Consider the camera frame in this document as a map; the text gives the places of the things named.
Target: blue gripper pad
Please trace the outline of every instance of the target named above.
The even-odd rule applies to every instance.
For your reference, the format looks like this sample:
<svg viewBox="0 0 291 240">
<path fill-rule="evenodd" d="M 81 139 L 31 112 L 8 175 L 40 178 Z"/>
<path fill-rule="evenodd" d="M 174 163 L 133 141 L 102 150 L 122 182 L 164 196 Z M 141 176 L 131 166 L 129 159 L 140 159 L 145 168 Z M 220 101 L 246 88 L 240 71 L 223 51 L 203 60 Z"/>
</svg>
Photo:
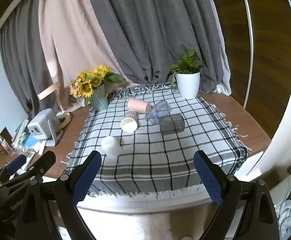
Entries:
<svg viewBox="0 0 291 240">
<path fill-rule="evenodd" d="M 221 206 L 224 200 L 221 183 L 217 180 L 209 165 L 205 162 L 199 152 L 196 152 L 193 156 L 193 165 L 211 200 L 217 202 L 218 205 Z"/>
<path fill-rule="evenodd" d="M 26 156 L 21 154 L 6 166 L 7 175 L 12 176 L 26 163 Z"/>
<path fill-rule="evenodd" d="M 76 206 L 78 202 L 83 201 L 89 188 L 91 187 L 95 176 L 101 168 L 101 154 L 97 152 L 88 166 L 82 172 L 80 178 L 73 187 L 72 202 Z"/>
</svg>

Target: potted plant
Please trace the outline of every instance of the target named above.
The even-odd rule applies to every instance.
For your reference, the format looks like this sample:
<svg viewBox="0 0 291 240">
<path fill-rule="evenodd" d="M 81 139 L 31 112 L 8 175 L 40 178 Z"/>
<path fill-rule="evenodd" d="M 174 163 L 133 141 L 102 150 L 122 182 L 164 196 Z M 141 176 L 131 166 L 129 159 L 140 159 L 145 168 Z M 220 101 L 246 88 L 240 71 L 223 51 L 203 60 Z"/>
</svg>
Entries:
<svg viewBox="0 0 291 240">
<path fill-rule="evenodd" d="M 171 66 L 173 78 L 171 84 L 177 81 L 179 92 L 183 98 L 196 98 L 200 85 L 200 70 L 203 68 L 203 61 L 195 56 L 195 49 L 186 53 L 181 51 L 183 57 L 178 58 L 177 63 Z"/>
<path fill-rule="evenodd" d="M 121 82 L 124 78 L 104 65 L 99 65 L 95 70 L 84 70 L 77 79 L 70 80 L 70 95 L 87 106 L 89 103 L 97 111 L 106 109 L 109 105 L 108 95 L 105 94 L 105 81 Z"/>
</svg>

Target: wooden desk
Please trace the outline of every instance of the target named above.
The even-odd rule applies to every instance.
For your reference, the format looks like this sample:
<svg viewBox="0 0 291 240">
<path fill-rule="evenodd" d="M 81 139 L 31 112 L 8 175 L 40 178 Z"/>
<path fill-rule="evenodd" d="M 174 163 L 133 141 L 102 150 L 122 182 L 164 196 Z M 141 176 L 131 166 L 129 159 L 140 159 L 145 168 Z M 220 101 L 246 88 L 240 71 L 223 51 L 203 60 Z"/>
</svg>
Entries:
<svg viewBox="0 0 291 240">
<path fill-rule="evenodd" d="M 251 149 L 249 156 L 265 151 L 271 139 L 253 117 L 231 96 L 211 93 L 208 95 L 200 93 L 210 104 L 216 105 L 220 112 L 225 114 L 225 120 L 232 123 L 232 128 L 239 125 L 237 134 L 248 135 L 239 137 L 247 147 Z"/>
<path fill-rule="evenodd" d="M 216 105 L 220 112 L 225 114 L 227 122 L 232 123 L 234 128 L 239 125 L 237 134 L 248 135 L 245 138 L 239 138 L 247 147 L 251 149 L 249 156 L 265 151 L 271 140 L 264 132 L 260 125 L 253 119 L 253 117 L 243 107 L 235 101 L 231 96 L 223 94 L 211 93 L 209 95 L 200 94 L 210 104 Z M 64 128 L 64 133 L 55 147 L 47 147 L 47 150 L 53 151 L 56 156 L 55 164 L 46 173 L 47 176 L 58 178 L 67 166 L 67 154 L 74 149 L 74 143 L 78 141 L 80 132 L 83 130 L 84 122 L 87 119 L 90 111 L 90 106 L 82 107 L 77 111 L 71 113 L 72 120 Z M 7 155 L 0 155 L 0 167 L 5 163 L 10 163 L 16 156 L 10 157 Z M 33 164 L 40 156 L 35 155 L 31 164 Z"/>
</svg>

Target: pink cup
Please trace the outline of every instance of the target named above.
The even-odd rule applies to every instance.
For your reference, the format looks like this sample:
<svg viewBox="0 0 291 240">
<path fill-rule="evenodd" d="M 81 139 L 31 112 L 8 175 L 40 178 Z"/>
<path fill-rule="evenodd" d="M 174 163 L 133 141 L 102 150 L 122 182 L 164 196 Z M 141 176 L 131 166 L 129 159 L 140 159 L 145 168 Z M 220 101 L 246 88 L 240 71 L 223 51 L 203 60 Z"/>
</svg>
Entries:
<svg viewBox="0 0 291 240">
<path fill-rule="evenodd" d="M 151 104 L 140 99 L 131 98 L 127 103 L 127 109 L 139 114 L 146 114 L 151 110 Z"/>
</svg>

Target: plaid tablecloth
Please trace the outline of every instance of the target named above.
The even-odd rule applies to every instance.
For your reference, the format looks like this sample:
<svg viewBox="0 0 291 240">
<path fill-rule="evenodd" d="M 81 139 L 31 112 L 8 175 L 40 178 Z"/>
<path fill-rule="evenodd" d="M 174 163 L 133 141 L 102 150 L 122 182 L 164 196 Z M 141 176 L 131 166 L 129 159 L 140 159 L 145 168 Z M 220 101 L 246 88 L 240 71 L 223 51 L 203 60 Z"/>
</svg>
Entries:
<svg viewBox="0 0 291 240">
<path fill-rule="evenodd" d="M 146 194 L 200 184 L 193 166 L 198 149 L 204 150 L 226 174 L 234 173 L 247 158 L 247 149 L 216 107 L 201 97 L 182 98 L 176 85 L 141 85 L 112 96 L 106 110 L 91 109 L 66 168 L 69 174 L 93 150 L 102 154 L 102 166 L 90 196 Z M 171 114 L 183 115 L 184 131 L 163 136 L 160 125 L 148 125 L 144 114 L 137 116 L 138 129 L 134 133 L 122 131 L 120 122 L 131 97 L 152 105 L 166 100 L 172 107 Z M 115 159 L 108 158 L 101 148 L 103 138 L 109 135 L 118 137 L 122 146 L 122 154 Z"/>
</svg>

